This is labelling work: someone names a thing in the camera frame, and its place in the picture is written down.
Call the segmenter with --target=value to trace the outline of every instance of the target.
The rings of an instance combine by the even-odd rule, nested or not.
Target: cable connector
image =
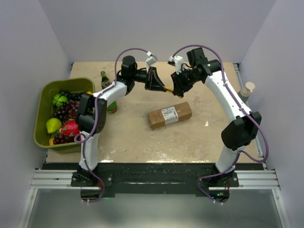
[[[151,52],[147,52],[147,54],[150,53],[150,57],[148,57],[145,61],[147,72],[149,71],[150,67],[157,62],[157,57],[152,55]]]
[[[182,70],[185,68],[185,66],[183,65],[184,63],[184,59],[181,56],[170,56],[169,58],[169,65],[175,66],[175,71],[176,74],[179,74],[182,72]]]

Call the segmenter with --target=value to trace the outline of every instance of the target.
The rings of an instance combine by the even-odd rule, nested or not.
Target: yellow fruit
[[[54,138],[50,138],[49,141],[48,141],[48,144],[50,146],[54,145]]]
[[[51,118],[47,121],[47,133],[52,134],[61,128],[61,121],[57,118]]]

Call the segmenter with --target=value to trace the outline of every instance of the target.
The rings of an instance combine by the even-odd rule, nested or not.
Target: beige table surface
[[[174,67],[166,62],[154,66],[166,86],[173,87],[170,74]],[[228,79],[236,91],[238,80],[232,63],[224,63]],[[75,62],[70,78],[88,77],[101,89],[100,71],[114,79],[114,62]],[[152,130],[147,113],[187,101],[192,108],[189,120]],[[146,91],[144,84],[136,83],[132,92],[117,101],[118,111],[107,114],[106,124],[99,136],[99,162],[216,162],[223,143],[220,133],[228,120],[215,96],[197,82],[185,97],[170,93]],[[257,158],[252,142],[247,148]],[[60,154],[50,150],[46,162],[79,162],[80,153]],[[251,162],[241,155],[239,162]]]

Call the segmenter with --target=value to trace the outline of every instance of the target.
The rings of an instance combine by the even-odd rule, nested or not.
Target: cardboard box
[[[192,111],[188,102],[148,113],[149,123],[153,130],[168,124],[190,119],[191,116]]]

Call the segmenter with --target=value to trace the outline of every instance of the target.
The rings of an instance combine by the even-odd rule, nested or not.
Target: green basket
[[[45,149],[52,149],[60,153],[72,153],[80,151],[80,144],[75,142],[49,145],[50,135],[47,132],[46,123],[55,112],[56,108],[52,104],[52,99],[59,90],[68,90],[71,93],[95,91],[95,86],[92,80],[81,77],[71,78],[67,80],[54,81],[47,84],[41,92],[39,106],[37,110],[36,123],[34,129],[35,143]]]

